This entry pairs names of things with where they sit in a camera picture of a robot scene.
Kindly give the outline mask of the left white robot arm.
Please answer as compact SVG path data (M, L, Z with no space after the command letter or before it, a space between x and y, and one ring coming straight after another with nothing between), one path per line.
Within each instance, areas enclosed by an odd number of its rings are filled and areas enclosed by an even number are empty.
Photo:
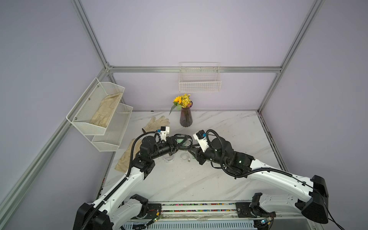
M99 199L79 207L73 229L119 230L133 217L146 215L147 199L140 195L130 196L132 190L151 173L156 158L175 154L188 139L178 135L167 137L165 131L157 130L138 136L133 144L139 140L142 141L140 152L130 154L127 172Z

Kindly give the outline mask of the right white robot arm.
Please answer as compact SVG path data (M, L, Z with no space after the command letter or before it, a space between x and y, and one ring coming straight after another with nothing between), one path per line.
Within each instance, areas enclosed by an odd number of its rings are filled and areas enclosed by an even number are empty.
M320 224L332 221L339 229L343 229L329 211L329 193L323 177L299 176L269 166L251 155L235 151L230 142L212 129L200 130L193 138L198 142L199 148L194 156L200 165L206 161L216 163L218 170L233 179L250 178L279 188L297 199L287 201L282 205L283 209L299 212Z

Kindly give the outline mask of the clear pouch with black zipper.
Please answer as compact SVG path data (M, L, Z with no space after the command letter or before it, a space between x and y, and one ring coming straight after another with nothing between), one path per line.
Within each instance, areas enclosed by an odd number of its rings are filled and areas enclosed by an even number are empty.
M175 134L174 139L180 150L187 150L192 147L193 139L190 135L185 134Z

